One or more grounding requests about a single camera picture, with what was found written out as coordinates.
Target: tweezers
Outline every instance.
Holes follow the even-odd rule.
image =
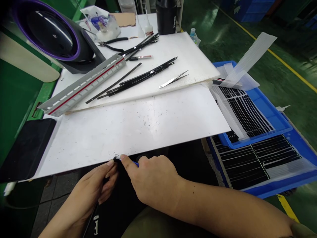
[[[163,88],[165,87],[166,85],[168,84],[171,84],[171,83],[174,83],[176,82],[177,80],[180,80],[181,78],[184,78],[185,76],[187,76],[188,74],[182,76],[184,73],[181,73],[180,75],[177,75],[175,78],[172,78],[170,80],[168,80],[166,83],[162,84],[161,86],[159,86],[158,88]]]

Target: ruler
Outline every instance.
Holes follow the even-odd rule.
[[[115,54],[38,108],[45,114],[59,117],[125,65],[124,57]]]

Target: glue bottle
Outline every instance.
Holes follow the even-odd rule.
[[[144,26],[145,36],[149,36],[153,33],[153,27],[149,22],[148,11],[146,10],[146,1],[145,1],[145,13],[146,13],[146,25]]]
[[[145,36],[149,36],[153,33],[153,27],[151,26],[148,19],[146,19],[146,25],[144,26]]]

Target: bottle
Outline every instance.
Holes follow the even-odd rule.
[[[197,45],[197,37],[196,37],[196,35],[195,35],[195,31],[196,31],[196,29],[195,29],[195,28],[192,28],[192,29],[191,29],[191,34],[190,34],[189,36],[190,36],[190,38],[195,42],[195,44]]]
[[[144,26],[145,36],[149,36],[153,33],[153,27],[147,19],[146,25]]]
[[[176,0],[156,0],[156,16],[158,33],[173,34],[176,31],[177,2]]]
[[[153,27],[149,22],[148,11],[146,10],[146,1],[145,1],[145,13],[146,13],[146,25],[144,26],[145,36],[149,36],[153,33]]]

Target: blue tool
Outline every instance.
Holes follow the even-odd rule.
[[[116,158],[116,159],[121,160],[120,157],[119,157],[119,158]],[[137,165],[137,167],[139,167],[139,164],[138,164],[137,162],[134,162],[134,161],[132,161],[132,162],[135,163],[135,164]]]

